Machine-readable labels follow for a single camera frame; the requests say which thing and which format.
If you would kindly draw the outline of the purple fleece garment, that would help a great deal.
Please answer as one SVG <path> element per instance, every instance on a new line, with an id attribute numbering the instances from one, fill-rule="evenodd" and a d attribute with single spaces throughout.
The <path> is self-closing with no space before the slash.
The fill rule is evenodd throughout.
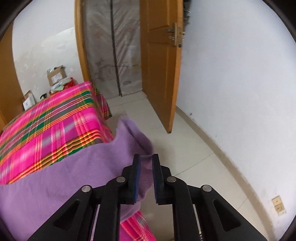
<path id="1" fill-rule="evenodd" d="M 1 219 L 16 240 L 27 240 L 55 211 L 84 185 L 99 187 L 121 175 L 140 154 L 141 168 L 135 205 L 123 205 L 121 221 L 140 209 L 153 185 L 152 142 L 137 125 L 122 116 L 109 143 L 91 145 L 60 162 L 1 186 Z"/>

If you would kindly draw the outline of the pink green plaid tablecloth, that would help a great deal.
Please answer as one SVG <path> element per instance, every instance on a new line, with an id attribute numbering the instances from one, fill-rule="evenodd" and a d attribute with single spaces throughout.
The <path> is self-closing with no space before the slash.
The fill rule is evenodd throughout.
<path id="1" fill-rule="evenodd" d="M 89 82 L 36 104 L 1 134 L 1 186 L 12 184 L 81 149 L 114 140 L 105 99 Z M 121 221 L 121 240 L 154 240 L 140 211 Z"/>

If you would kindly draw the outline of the white cardboard box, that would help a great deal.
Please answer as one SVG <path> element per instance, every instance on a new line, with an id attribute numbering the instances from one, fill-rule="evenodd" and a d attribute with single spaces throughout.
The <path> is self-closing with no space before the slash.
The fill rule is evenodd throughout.
<path id="1" fill-rule="evenodd" d="M 25 111 L 27 111 L 28 109 L 32 108 L 35 104 L 36 104 L 36 101 L 34 99 L 34 96 L 32 92 L 29 90 L 24 95 L 23 108 Z"/>

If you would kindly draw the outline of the brown cardboard box with label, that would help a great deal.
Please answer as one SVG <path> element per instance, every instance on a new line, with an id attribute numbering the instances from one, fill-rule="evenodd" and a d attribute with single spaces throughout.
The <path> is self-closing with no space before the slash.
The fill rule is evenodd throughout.
<path id="1" fill-rule="evenodd" d="M 65 72 L 65 66 L 61 65 L 59 67 L 54 67 L 47 70 L 47 77 L 49 80 L 49 85 L 53 86 L 61 79 L 64 79 L 67 77 Z"/>

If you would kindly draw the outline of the wooden wardrobe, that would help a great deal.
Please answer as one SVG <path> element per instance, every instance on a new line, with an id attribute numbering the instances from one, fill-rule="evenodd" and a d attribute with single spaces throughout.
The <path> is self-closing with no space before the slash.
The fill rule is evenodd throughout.
<path id="1" fill-rule="evenodd" d="M 23 112 L 23 93 L 16 75 L 12 50 L 12 31 L 10 26 L 1 39 L 1 130 L 16 116 Z"/>

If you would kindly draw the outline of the grey zippered door curtain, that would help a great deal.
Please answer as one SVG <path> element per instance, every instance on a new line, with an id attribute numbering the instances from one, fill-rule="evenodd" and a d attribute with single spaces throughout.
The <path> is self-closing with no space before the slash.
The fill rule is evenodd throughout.
<path id="1" fill-rule="evenodd" d="M 104 97 L 141 91 L 139 1 L 85 1 L 83 31 L 91 80 Z"/>

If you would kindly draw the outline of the wooden door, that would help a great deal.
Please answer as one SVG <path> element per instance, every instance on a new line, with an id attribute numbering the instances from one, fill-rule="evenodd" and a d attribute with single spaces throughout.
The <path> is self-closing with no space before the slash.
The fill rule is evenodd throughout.
<path id="1" fill-rule="evenodd" d="M 183 41 L 183 1 L 140 1 L 142 89 L 167 133 L 178 95 Z"/>

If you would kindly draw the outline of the wall power outlet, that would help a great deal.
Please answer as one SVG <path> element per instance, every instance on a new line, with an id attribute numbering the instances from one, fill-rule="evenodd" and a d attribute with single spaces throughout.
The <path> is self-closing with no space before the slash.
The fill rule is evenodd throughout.
<path id="1" fill-rule="evenodd" d="M 272 203 L 274 205 L 274 208 L 276 210 L 276 213 L 279 216 L 281 216 L 281 215 L 283 215 L 283 214 L 286 213 L 285 206 L 284 206 L 284 204 L 283 204 L 280 196 L 274 197 L 272 199 Z"/>

